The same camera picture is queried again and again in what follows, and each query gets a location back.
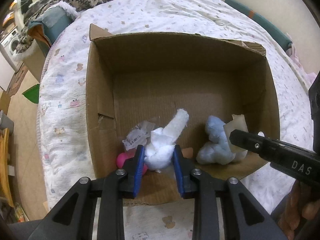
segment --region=hand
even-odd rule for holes
[[[294,239],[294,230],[300,223],[300,217],[312,220],[320,209],[320,199],[314,202],[308,202],[303,206],[301,214],[298,208],[298,202],[301,200],[301,184],[298,180],[292,186],[285,209],[278,222],[278,226],[282,229],[289,240]]]

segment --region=white plush toy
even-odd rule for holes
[[[216,116],[210,115],[205,124],[205,131],[209,142],[199,150],[196,160],[200,164],[219,163],[228,164],[244,159],[247,151],[232,153],[223,126],[225,122]]]
[[[165,128],[151,131],[146,145],[144,162],[152,171],[159,171],[171,163],[175,142],[189,120],[187,111],[179,109]]]

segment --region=brown mat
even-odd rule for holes
[[[7,90],[7,94],[9,97],[15,95],[18,92],[20,85],[22,83],[22,80],[24,79],[27,72],[28,72],[28,68],[26,65],[23,64],[19,69],[19,71],[13,76],[13,78],[11,79],[9,88]]]

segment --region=washing machine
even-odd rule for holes
[[[16,62],[16,61],[13,61],[12,59],[12,55],[14,54],[16,48],[17,48],[17,45],[19,43],[19,38],[18,38],[18,29],[17,28],[14,28],[2,41],[1,41],[1,45],[3,46],[4,48],[4,51],[6,52],[6,54],[8,55],[8,57],[10,58],[11,60],[11,63],[10,64],[12,67],[14,67],[14,70],[15,72],[17,72],[21,65],[22,65],[22,62],[19,61],[19,62]]]

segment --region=bed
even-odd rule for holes
[[[253,20],[221,0],[113,0],[84,11],[61,33],[44,64],[37,133],[49,208],[80,177],[95,178],[85,111],[90,23],[106,28],[112,34],[184,32],[262,44],[267,51],[278,96],[281,140],[312,149],[313,123],[307,95],[311,84],[304,71]],[[267,164],[242,182],[271,213],[290,191],[294,179]],[[178,210],[185,210],[186,217],[192,216],[192,201],[181,201],[177,203],[178,208],[173,208],[171,203],[166,205],[153,209],[125,207],[126,237],[143,239],[143,235],[139,236],[142,233],[152,239],[164,237],[159,230],[172,220],[170,214],[166,218],[166,212],[176,212],[179,216]],[[145,212],[157,214],[159,219],[155,223],[159,229],[154,226],[152,232],[145,231],[146,224],[141,222]],[[176,224],[165,237],[174,239],[179,235],[178,239],[190,239],[192,220],[181,217]]]

